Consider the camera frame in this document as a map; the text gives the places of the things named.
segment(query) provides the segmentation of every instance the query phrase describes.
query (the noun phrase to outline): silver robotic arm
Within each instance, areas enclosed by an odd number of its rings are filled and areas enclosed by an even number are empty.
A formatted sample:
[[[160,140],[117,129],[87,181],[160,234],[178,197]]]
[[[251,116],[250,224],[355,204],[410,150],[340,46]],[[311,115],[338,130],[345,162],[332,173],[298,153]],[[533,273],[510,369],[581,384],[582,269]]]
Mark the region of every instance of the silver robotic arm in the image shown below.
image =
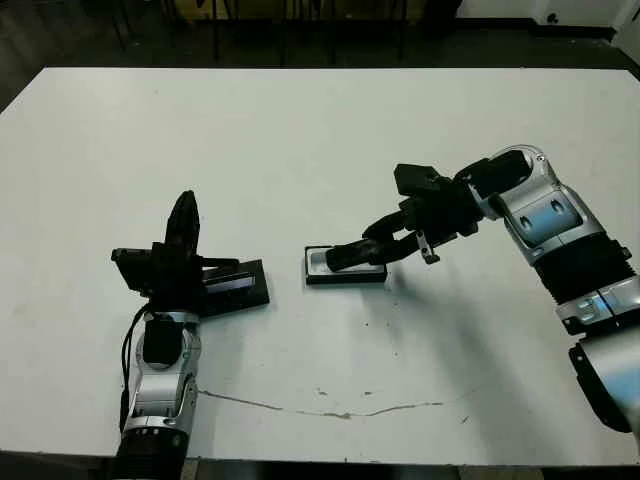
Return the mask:
[[[200,319],[269,303],[262,261],[203,258],[196,253],[199,231],[195,195],[186,191],[173,207],[164,242],[112,253],[127,286],[149,299],[122,345],[114,479],[180,478],[198,395]],[[131,344],[140,320],[144,333],[135,349],[138,376],[130,401]]]
[[[504,218],[527,262],[561,301],[556,313],[568,333],[586,334],[570,358],[593,409],[603,423],[632,431],[640,441],[640,277],[626,263],[631,255],[608,241],[602,225],[580,196],[558,180],[541,150],[517,145],[494,157],[505,152],[521,153],[531,174],[493,197],[482,197],[470,184],[474,199],[487,218]],[[603,254],[607,262],[598,258]],[[554,262],[560,265],[554,268]],[[580,278],[585,273],[592,277]],[[571,286],[562,288],[562,282]]]
[[[629,251],[606,231],[544,153],[516,145],[463,169],[452,179],[432,167],[400,164],[400,211],[371,225],[363,239],[326,252],[332,271],[383,264],[419,250],[427,264],[438,245],[502,218],[527,262],[558,303],[571,335],[583,335],[569,357],[600,420],[640,441],[640,278]],[[409,234],[395,240],[393,233]]]

